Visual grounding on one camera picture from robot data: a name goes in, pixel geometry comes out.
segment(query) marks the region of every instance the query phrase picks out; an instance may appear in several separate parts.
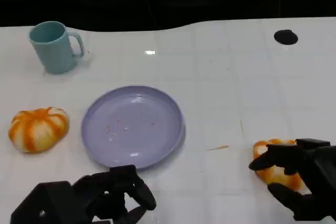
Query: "purple plate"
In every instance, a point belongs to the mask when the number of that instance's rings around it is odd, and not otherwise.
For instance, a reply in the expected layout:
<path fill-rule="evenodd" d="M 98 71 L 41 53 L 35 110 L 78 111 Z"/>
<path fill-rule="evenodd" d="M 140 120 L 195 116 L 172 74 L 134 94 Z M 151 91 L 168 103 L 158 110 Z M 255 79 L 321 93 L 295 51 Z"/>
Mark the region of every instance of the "purple plate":
<path fill-rule="evenodd" d="M 129 86 L 101 96 L 83 118 L 81 134 L 98 163 L 114 167 L 154 165 L 184 140 L 176 102 L 160 90 Z"/>

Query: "white table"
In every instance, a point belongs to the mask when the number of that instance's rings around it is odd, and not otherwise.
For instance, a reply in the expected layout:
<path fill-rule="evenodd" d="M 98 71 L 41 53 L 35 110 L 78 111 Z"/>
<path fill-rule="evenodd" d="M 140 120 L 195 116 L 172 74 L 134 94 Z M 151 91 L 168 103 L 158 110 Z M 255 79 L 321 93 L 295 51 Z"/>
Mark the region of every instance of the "white table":
<path fill-rule="evenodd" d="M 291 29 L 297 44 L 273 35 Z M 30 27 L 0 28 L 0 223 L 40 182 L 106 170 L 89 159 L 80 123 L 89 105 L 117 87 L 159 88 L 181 106 L 183 148 L 142 172 L 160 224 L 284 224 L 292 213 L 249 171 L 252 145 L 271 137 L 336 144 L 336 19 L 213 21 L 163 31 L 78 31 L 87 54 L 73 71 L 46 74 Z M 155 50 L 155 55 L 147 55 Z M 70 131 L 52 150 L 23 155 L 7 130 L 20 110 L 63 108 Z M 206 151 L 227 144 L 228 149 Z"/>

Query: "black hole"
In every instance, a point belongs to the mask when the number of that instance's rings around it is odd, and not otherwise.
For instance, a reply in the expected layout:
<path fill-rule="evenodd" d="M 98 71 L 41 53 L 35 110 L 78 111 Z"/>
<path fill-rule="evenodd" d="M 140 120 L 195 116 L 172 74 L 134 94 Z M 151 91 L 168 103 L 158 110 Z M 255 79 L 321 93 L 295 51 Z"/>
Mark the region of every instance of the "black hole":
<path fill-rule="evenodd" d="M 298 36 L 291 30 L 280 30 L 274 34 L 274 39 L 283 45 L 293 45 L 298 42 Z"/>

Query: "mug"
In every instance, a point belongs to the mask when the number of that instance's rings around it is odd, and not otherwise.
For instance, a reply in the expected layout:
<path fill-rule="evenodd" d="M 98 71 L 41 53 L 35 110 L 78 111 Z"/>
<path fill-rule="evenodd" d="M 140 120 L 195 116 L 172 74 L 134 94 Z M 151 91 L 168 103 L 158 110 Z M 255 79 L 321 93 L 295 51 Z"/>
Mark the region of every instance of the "mug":
<path fill-rule="evenodd" d="M 72 51 L 69 36 L 78 40 L 80 53 Z M 47 21 L 33 27 L 29 32 L 30 43 L 49 73 L 64 73 L 77 65 L 76 58 L 84 55 L 83 41 L 78 33 L 69 32 L 57 21 Z"/>

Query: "pumpkin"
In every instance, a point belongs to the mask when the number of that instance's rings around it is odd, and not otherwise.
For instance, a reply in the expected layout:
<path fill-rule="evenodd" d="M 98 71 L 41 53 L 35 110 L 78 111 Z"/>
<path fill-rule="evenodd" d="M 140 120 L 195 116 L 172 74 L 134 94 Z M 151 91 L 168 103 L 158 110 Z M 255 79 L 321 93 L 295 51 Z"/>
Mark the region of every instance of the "pumpkin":
<path fill-rule="evenodd" d="M 280 139 L 259 141 L 253 147 L 254 159 L 267 151 L 267 144 L 296 144 L 296 142 L 294 140 L 283 141 Z M 284 168 L 275 165 L 268 169 L 256 171 L 256 173 L 266 184 L 280 183 L 292 190 L 300 190 L 303 186 L 303 181 L 298 173 L 285 175 Z"/>
<path fill-rule="evenodd" d="M 51 148 L 63 138 L 69 127 L 69 117 L 64 110 L 49 107 L 20 111 L 8 131 L 15 148 L 22 152 L 38 153 Z"/>

